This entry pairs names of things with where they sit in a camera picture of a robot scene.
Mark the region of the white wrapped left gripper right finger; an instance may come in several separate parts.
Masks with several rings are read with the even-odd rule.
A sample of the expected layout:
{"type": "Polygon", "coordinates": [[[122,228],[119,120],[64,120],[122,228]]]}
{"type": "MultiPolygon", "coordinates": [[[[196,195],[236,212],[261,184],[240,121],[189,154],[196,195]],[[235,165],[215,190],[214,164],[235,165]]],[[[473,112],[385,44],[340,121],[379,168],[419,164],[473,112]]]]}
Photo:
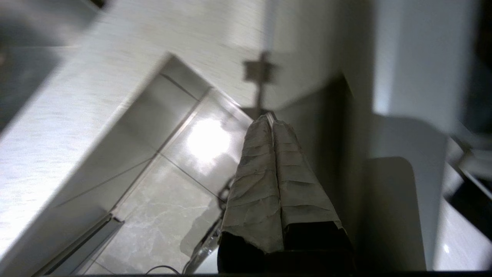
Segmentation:
{"type": "Polygon", "coordinates": [[[273,123],[284,250],[269,255],[271,272],[353,272],[354,251],[341,220],[293,128],[273,123]]]}

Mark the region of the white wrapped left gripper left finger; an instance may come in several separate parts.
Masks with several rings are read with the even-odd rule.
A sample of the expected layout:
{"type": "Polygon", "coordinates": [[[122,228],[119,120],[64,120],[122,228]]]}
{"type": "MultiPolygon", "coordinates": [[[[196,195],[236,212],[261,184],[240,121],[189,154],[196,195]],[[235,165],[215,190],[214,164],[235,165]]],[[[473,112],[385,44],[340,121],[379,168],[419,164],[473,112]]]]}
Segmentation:
{"type": "Polygon", "coordinates": [[[227,198],[217,256],[221,274],[265,272],[284,250],[273,132],[265,115],[249,125],[227,198]]]}

